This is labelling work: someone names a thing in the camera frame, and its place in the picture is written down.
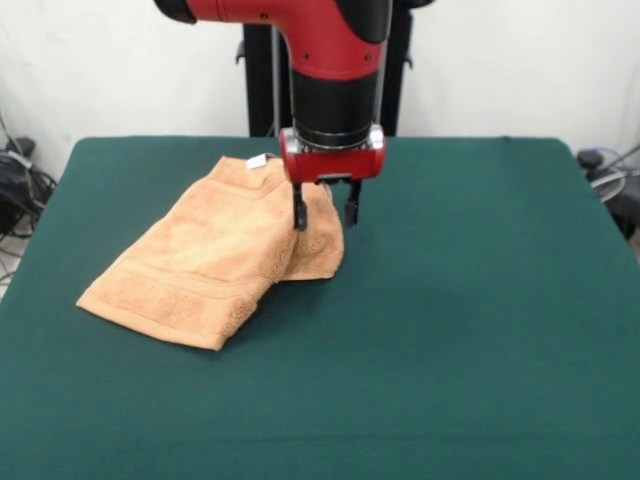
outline wire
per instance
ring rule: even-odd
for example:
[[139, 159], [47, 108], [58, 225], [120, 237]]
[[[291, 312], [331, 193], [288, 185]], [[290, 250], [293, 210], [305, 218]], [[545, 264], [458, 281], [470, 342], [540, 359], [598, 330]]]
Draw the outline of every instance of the wire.
[[[0, 206], [10, 210], [3, 230], [9, 230], [12, 237], [30, 238], [57, 185], [50, 175], [35, 168], [28, 158], [0, 150]], [[25, 216], [29, 219], [31, 232], [12, 231]]]
[[591, 182], [591, 188], [601, 187], [602, 185], [606, 185], [607, 183], [615, 182], [616, 180], [625, 178], [628, 175], [627, 172], [623, 172], [618, 168], [614, 168], [613, 170], [615, 170], [615, 173], [604, 176], [602, 178], [598, 178], [597, 180], [594, 180], [593, 182]]
[[4, 253], [5, 255], [8, 255], [9, 257], [13, 257], [13, 258], [22, 258], [22, 255], [20, 255], [19, 253], [10, 252], [9, 250], [5, 250], [2, 247], [0, 247], [0, 253]]
[[19, 239], [25, 240], [27, 238], [31, 238], [33, 236], [33, 232], [17, 233], [15, 230], [11, 230], [11, 232], [9, 233], [9, 236], [13, 238], [19, 238]]
[[624, 191], [626, 186], [627, 186], [627, 179], [626, 177], [622, 177], [618, 182], [618, 185], [616, 186], [616, 188], [612, 189], [612, 191], [607, 193], [606, 195], [600, 196], [600, 201], [602, 203], [607, 203], [608, 201], [613, 200]]
[[635, 147], [633, 147], [631, 150], [629, 150], [627, 153], [620, 155], [620, 153], [618, 153], [617, 151], [613, 150], [612, 148], [608, 148], [608, 147], [596, 147], [593, 148], [593, 150], [598, 151], [598, 152], [607, 152], [607, 153], [612, 153], [616, 156], [616, 159], [606, 163], [604, 165], [601, 165], [600, 168], [598, 168], [598, 171], [603, 171], [603, 170], [607, 170], [610, 169], [612, 167], [615, 167], [616, 165], [619, 165], [620, 163], [623, 163], [625, 160], [627, 160], [628, 158], [634, 156], [636, 153], [640, 152], [640, 144], [636, 145]]
[[624, 191], [624, 189], [627, 186], [628, 177], [640, 176], [640, 170], [633, 170], [630, 172], [624, 172], [619, 168], [612, 168], [612, 170], [614, 170], [614, 173], [598, 178], [597, 180], [594, 180], [593, 182], [591, 182], [591, 187], [595, 190], [611, 182], [618, 181], [618, 185], [616, 186], [616, 188], [612, 189], [610, 192], [607, 192], [606, 194], [599, 194], [600, 201], [602, 201], [603, 203], [607, 203], [613, 200], [615, 197], [617, 197]]
[[15, 271], [5, 273], [2, 277], [0, 277], [0, 283], [4, 282], [5, 280], [10, 279], [11, 277], [13, 277], [15, 275], [15, 273], [16, 273]]
[[609, 148], [609, 147], [593, 147], [591, 148], [591, 150], [595, 150], [596, 152], [602, 152], [602, 153], [610, 153], [616, 158], [620, 158], [622, 156], [620, 155], [620, 152], [617, 152], [613, 148]]
[[9, 142], [11, 142], [11, 145], [15, 147], [15, 149], [18, 151], [20, 155], [24, 156], [22, 147], [16, 141], [16, 139], [11, 136], [11, 134], [9, 133], [9, 130], [7, 129], [7, 125], [4, 123], [4, 118], [2, 117], [2, 110], [0, 110], [0, 127], [2, 128], [2, 131], [4, 132], [5, 136], [9, 139]]

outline green tablecloth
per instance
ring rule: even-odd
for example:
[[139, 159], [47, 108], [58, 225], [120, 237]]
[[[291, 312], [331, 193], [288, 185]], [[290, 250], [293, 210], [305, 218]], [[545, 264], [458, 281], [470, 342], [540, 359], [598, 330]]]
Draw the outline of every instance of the green tablecloth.
[[0, 306], [0, 478], [640, 478], [640, 271], [554, 140], [390, 141], [335, 279], [220, 353], [76, 309], [221, 155], [89, 139]]

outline black device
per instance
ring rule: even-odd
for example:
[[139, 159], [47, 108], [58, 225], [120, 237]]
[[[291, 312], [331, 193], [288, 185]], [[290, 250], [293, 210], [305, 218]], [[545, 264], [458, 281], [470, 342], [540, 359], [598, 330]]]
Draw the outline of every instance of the black device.
[[604, 204], [627, 240], [640, 227], [640, 176], [637, 175], [637, 168], [622, 165], [622, 160], [637, 151], [636, 147], [608, 165], [605, 163], [604, 155], [598, 150], [582, 150], [577, 155], [578, 163], [590, 182], [596, 182], [611, 175], [620, 177], [614, 178], [599, 188], [619, 189], [614, 195], [609, 195], [611, 198], [604, 200]]
[[30, 139], [16, 142], [17, 145], [10, 141], [0, 150], [0, 237], [28, 236], [29, 232], [15, 231], [18, 223], [27, 217], [33, 229], [56, 186], [29, 159], [35, 143]]

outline towel tag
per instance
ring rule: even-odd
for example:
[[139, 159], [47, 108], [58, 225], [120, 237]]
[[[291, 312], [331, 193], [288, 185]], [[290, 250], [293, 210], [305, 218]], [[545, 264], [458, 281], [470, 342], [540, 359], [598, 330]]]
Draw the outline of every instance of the towel tag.
[[267, 154], [263, 153], [262, 155], [258, 155], [256, 157], [252, 157], [247, 160], [247, 168], [249, 170], [254, 170], [256, 168], [266, 167], [267, 166]]

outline white backdrop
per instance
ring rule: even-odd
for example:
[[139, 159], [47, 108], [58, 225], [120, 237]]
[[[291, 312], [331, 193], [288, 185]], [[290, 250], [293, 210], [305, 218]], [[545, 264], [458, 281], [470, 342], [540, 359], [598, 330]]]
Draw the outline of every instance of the white backdrop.
[[[400, 134], [640, 141], [639, 2], [437, 0], [415, 16]], [[246, 135], [241, 37], [153, 0], [0, 0], [0, 106], [55, 175], [85, 136]]]

